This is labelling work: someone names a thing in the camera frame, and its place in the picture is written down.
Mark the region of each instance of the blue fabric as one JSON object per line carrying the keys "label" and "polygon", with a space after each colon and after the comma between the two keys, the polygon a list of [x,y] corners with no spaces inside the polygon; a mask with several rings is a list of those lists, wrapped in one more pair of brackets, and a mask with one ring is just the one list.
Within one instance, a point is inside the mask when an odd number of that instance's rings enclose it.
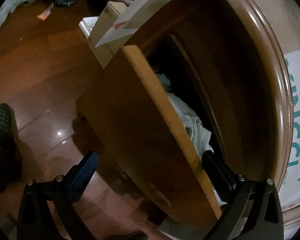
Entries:
{"label": "blue fabric", "polygon": [[98,155],[95,152],[91,153],[90,157],[79,169],[77,175],[70,183],[68,188],[69,193],[77,193],[80,192],[82,189],[85,190],[87,184],[89,183],[91,177],[93,176],[93,173],[96,171],[96,168],[98,166],[98,161],[99,161]]}

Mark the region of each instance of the open drawer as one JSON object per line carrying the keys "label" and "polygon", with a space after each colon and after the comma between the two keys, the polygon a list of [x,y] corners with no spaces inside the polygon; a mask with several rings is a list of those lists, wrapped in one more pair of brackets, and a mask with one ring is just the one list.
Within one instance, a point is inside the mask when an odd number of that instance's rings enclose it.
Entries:
{"label": "open drawer", "polygon": [[293,134],[288,70],[253,0],[172,0],[125,45],[149,57],[170,37],[186,61],[225,163],[279,191]]}
{"label": "open drawer", "polygon": [[211,228],[221,215],[181,120],[137,46],[125,46],[80,110],[135,184],[178,223]]}

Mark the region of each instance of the folded fabric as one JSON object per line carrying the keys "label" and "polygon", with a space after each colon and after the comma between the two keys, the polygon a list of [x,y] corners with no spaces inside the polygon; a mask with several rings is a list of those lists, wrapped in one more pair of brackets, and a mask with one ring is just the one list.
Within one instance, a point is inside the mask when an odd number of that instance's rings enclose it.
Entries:
{"label": "folded fabric", "polygon": [[212,147],[209,145],[211,132],[202,126],[200,118],[190,106],[175,94],[169,93],[171,90],[171,83],[167,76],[165,74],[157,74],[157,77],[164,90],[167,92],[170,103],[181,119],[183,127],[186,129],[194,148],[201,159],[204,151],[213,151]]}

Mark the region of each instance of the debris on floor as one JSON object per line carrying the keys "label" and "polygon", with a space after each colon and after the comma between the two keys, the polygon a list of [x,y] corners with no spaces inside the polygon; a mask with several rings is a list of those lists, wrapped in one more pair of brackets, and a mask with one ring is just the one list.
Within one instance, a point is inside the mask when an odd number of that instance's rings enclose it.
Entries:
{"label": "debris on floor", "polygon": [[51,9],[54,7],[54,3],[50,4],[50,6],[45,9],[45,11],[42,14],[37,15],[37,18],[39,20],[44,21],[45,19],[47,19],[47,17],[50,15],[51,13]]}

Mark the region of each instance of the wooden floor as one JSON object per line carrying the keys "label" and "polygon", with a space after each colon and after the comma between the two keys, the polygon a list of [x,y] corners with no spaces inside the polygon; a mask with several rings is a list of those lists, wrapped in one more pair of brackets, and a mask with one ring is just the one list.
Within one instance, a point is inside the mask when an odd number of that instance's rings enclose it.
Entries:
{"label": "wooden floor", "polygon": [[[79,0],[70,8],[53,8],[44,22],[38,20],[36,15],[48,6],[41,0],[19,7],[0,28],[0,103],[14,109],[23,157],[22,181],[0,194],[0,226],[11,239],[28,179],[40,182],[65,174],[90,149],[101,153],[100,162],[109,162],[87,122],[76,116],[77,98],[102,73],[78,27],[92,13],[87,1]],[[124,174],[110,164],[97,171],[75,204],[96,238],[137,230],[149,239],[167,238],[147,221],[147,200]],[[51,210],[68,238],[56,210]]]}

